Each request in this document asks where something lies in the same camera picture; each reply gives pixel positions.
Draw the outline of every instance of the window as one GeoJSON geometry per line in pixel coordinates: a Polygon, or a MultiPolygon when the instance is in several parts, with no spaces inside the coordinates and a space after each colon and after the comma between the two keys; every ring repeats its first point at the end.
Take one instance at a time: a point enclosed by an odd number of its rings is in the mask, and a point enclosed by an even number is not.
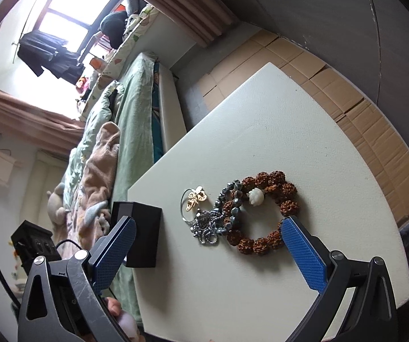
{"type": "Polygon", "coordinates": [[[67,49],[81,52],[101,20],[120,0],[49,0],[35,29],[68,41],[67,49]]]}

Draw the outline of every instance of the green blanket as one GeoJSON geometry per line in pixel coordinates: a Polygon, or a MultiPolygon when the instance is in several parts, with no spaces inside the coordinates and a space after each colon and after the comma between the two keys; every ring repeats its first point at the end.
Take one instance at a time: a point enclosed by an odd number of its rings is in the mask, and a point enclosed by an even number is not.
{"type": "MultiPolygon", "coordinates": [[[[154,164],[151,128],[154,63],[155,59],[141,53],[120,79],[125,93],[116,99],[119,108],[115,122],[121,130],[121,145],[112,201],[126,201],[127,190],[154,164]]],[[[122,308],[141,324],[132,269],[121,266],[111,289],[122,308]]]]}

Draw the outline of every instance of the brown blanket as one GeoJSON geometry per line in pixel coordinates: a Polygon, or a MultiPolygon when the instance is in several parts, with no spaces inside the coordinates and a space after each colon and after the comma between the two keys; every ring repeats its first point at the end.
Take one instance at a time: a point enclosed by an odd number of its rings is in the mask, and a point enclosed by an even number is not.
{"type": "MultiPolygon", "coordinates": [[[[121,132],[113,122],[101,126],[94,150],[86,162],[83,178],[76,189],[72,211],[67,215],[66,237],[83,249],[109,231],[108,200],[112,194],[119,153],[121,132]]],[[[65,239],[64,228],[55,230],[56,240],[65,239]]],[[[77,251],[71,243],[59,247],[62,258],[70,258],[77,251]]]]}

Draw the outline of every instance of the white bead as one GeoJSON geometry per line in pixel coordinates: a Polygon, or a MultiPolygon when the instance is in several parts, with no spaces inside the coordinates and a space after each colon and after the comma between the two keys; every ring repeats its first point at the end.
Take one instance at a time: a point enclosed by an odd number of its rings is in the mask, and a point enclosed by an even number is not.
{"type": "Polygon", "coordinates": [[[263,203],[263,199],[265,199],[265,195],[263,194],[263,190],[259,188],[252,189],[249,193],[249,203],[253,206],[260,205],[263,203]]]}

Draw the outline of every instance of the pink curtain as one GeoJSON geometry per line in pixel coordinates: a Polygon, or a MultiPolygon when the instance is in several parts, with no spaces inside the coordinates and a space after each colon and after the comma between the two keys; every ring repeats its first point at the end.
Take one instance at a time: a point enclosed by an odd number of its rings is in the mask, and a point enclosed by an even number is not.
{"type": "Polygon", "coordinates": [[[236,21],[236,16],[220,0],[145,0],[200,46],[207,46],[236,21]]]}
{"type": "Polygon", "coordinates": [[[83,132],[81,121],[40,109],[0,91],[0,133],[68,156],[83,132]]]}

